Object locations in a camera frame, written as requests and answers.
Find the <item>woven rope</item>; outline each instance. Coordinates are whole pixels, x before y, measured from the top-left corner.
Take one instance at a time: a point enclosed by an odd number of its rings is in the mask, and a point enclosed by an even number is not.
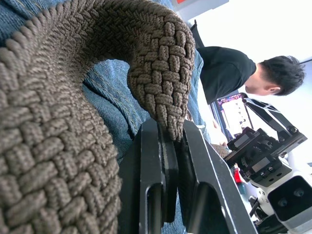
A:
[[[145,0],[73,0],[0,48],[0,233],[117,233],[117,152],[81,91],[94,63],[122,59],[140,105],[182,136],[194,42]]]

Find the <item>black hair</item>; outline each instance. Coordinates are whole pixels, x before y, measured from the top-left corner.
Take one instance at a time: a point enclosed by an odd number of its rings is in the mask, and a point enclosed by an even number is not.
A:
[[[281,87],[275,95],[291,94],[303,84],[304,66],[292,56],[277,56],[260,63],[266,71],[266,80]]]

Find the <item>denim fabric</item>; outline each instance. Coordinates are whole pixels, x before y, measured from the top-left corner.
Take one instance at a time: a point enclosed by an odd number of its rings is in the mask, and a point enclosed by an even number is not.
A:
[[[0,0],[0,47],[5,40],[17,31],[26,20],[35,16],[42,9],[64,0]],[[154,0],[172,9],[171,0]],[[203,60],[196,51],[191,93],[188,108],[196,125],[203,125],[197,104],[197,89]],[[113,135],[114,145],[118,149],[118,162],[132,144],[140,125],[150,118],[133,98],[127,86],[129,65],[119,60],[100,62],[92,68],[83,82],[83,92],[89,102],[98,110],[104,123]],[[203,132],[210,141],[207,132]],[[184,234],[179,199],[176,202],[176,219],[174,223],[165,224],[163,234]]]

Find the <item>computer monitor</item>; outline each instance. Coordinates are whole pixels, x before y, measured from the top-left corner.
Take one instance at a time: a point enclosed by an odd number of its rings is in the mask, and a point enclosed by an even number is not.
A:
[[[246,127],[253,128],[242,95],[244,94],[235,94],[216,101],[223,132],[228,141],[242,133]]]

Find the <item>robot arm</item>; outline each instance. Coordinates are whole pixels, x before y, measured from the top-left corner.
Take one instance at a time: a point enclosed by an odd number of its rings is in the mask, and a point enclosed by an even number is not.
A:
[[[273,106],[247,96],[243,102],[278,135],[274,139],[261,129],[246,128],[229,142],[232,152],[225,157],[229,166],[237,163],[243,178],[258,188],[258,198],[250,200],[259,219],[257,230],[262,234],[307,233],[312,228],[311,175],[283,160],[307,138]]]

